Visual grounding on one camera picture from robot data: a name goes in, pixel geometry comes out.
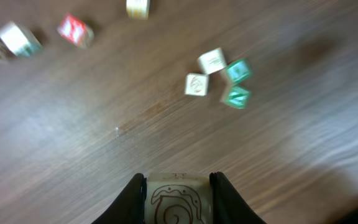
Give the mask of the green letter A block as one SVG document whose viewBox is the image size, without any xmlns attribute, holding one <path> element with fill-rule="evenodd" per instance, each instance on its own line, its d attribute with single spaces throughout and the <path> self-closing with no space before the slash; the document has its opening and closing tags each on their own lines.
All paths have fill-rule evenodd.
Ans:
<svg viewBox="0 0 358 224">
<path fill-rule="evenodd" d="M 252 74 L 250 63 L 246 58 L 233 61 L 221 72 L 221 76 L 229 85 L 238 85 Z"/>
</svg>

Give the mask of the blue edged picture block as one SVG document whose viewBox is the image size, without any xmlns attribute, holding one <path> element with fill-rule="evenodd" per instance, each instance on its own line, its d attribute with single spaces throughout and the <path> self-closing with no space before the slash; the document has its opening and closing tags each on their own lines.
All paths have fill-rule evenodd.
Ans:
<svg viewBox="0 0 358 224">
<path fill-rule="evenodd" d="M 185 94 L 206 96 L 208 94 L 209 76 L 198 73 L 189 73 L 186 76 Z"/>
</svg>

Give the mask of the plain wooden picture block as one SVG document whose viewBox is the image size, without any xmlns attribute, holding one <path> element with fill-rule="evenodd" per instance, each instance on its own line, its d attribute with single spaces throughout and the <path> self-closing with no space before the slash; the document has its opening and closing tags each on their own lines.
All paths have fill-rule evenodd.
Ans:
<svg viewBox="0 0 358 224">
<path fill-rule="evenodd" d="M 153 173 L 147 177 L 145 224 L 210 224 L 213 191 L 208 177 Z"/>
</svg>

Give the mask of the red edged wooden block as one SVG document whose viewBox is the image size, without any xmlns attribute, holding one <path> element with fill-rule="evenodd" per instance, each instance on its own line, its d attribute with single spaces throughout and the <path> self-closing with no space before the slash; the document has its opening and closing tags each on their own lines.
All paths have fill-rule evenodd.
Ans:
<svg viewBox="0 0 358 224">
<path fill-rule="evenodd" d="M 222 48 L 206 52 L 197 59 L 197 62 L 205 75 L 210 75 L 227 67 Z"/>
</svg>

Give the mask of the green letter N block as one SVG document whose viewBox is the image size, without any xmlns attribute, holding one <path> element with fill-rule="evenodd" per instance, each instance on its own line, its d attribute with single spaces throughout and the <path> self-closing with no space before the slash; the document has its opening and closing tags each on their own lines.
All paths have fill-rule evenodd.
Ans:
<svg viewBox="0 0 358 224">
<path fill-rule="evenodd" d="M 250 91 L 239 85 L 225 87 L 220 102 L 235 109 L 244 109 L 250 97 Z"/>
</svg>

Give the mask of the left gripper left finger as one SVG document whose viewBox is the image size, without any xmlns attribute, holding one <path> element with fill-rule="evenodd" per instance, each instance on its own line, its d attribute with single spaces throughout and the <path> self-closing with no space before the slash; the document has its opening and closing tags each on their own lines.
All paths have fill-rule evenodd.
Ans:
<svg viewBox="0 0 358 224">
<path fill-rule="evenodd" d="M 92 224 L 144 224 L 147 183 L 137 173 L 112 204 Z"/>
</svg>

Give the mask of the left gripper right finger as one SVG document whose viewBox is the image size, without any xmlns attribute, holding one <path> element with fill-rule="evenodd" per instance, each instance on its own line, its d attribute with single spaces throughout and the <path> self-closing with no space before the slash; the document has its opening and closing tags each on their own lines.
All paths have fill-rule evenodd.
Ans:
<svg viewBox="0 0 358 224">
<path fill-rule="evenodd" d="M 213 192 L 213 224 L 266 224 L 222 172 L 209 175 Z"/>
</svg>

